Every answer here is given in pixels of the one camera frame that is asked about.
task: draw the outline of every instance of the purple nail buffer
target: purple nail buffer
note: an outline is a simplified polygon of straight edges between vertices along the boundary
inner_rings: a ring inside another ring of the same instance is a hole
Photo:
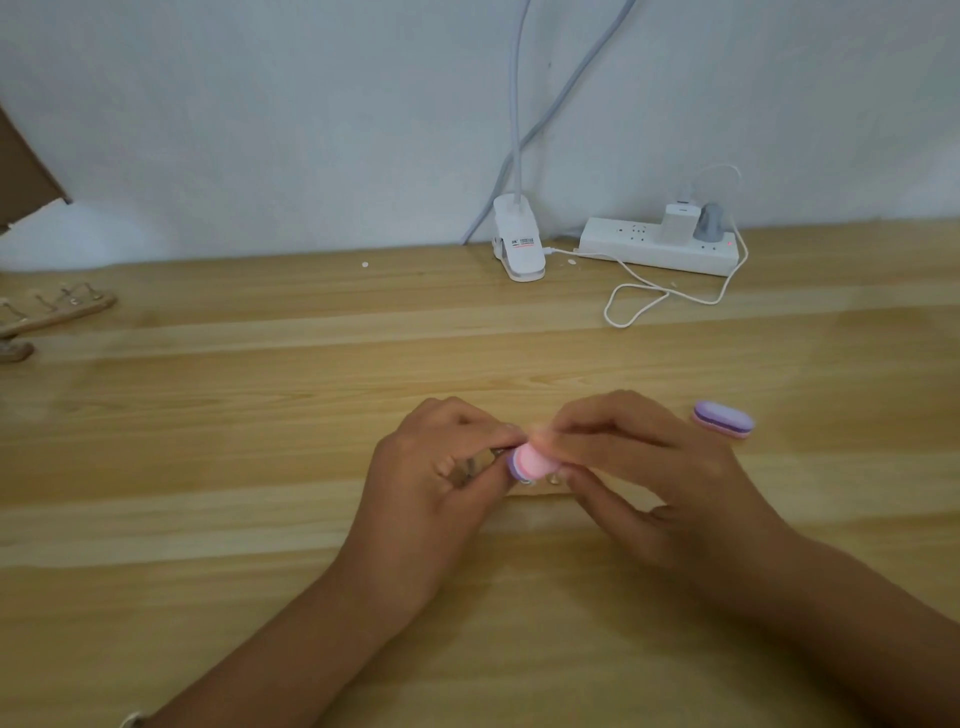
[[[741,440],[754,431],[754,420],[750,415],[715,401],[698,401],[692,419],[698,425]]]

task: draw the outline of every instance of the white clamp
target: white clamp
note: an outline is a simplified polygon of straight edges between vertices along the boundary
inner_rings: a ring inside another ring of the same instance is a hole
[[[527,198],[520,196],[517,206],[513,193],[493,201],[496,237],[493,255],[503,263],[511,280],[519,283],[543,278],[546,257],[540,242],[540,230]]]

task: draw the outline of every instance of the white power strip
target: white power strip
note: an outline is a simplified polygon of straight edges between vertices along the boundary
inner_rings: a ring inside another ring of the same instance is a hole
[[[615,260],[655,268],[670,268],[710,276],[729,276],[740,259],[736,238],[727,232],[718,243],[690,238],[686,243],[660,243],[656,223],[633,223],[591,217],[580,236],[579,251],[608,255]]]

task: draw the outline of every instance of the wrist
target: wrist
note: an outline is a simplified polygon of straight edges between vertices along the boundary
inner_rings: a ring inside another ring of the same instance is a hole
[[[817,574],[823,568],[826,546],[790,529],[779,544],[777,558],[759,586],[760,598],[752,615],[761,626],[786,635],[811,609],[817,596]]]
[[[380,644],[387,643],[413,621],[420,609],[408,609],[402,600],[390,598],[369,570],[338,555],[314,585],[334,598],[347,619]]]

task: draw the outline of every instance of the purple oval nail file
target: purple oval nail file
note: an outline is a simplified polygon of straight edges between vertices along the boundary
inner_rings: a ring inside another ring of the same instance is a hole
[[[515,448],[507,460],[507,467],[513,477],[527,485],[555,473],[560,465],[560,461],[535,450],[530,443]]]
[[[693,407],[691,419],[707,429],[713,429],[740,440],[754,431],[754,419],[750,415],[715,401],[698,401]]]

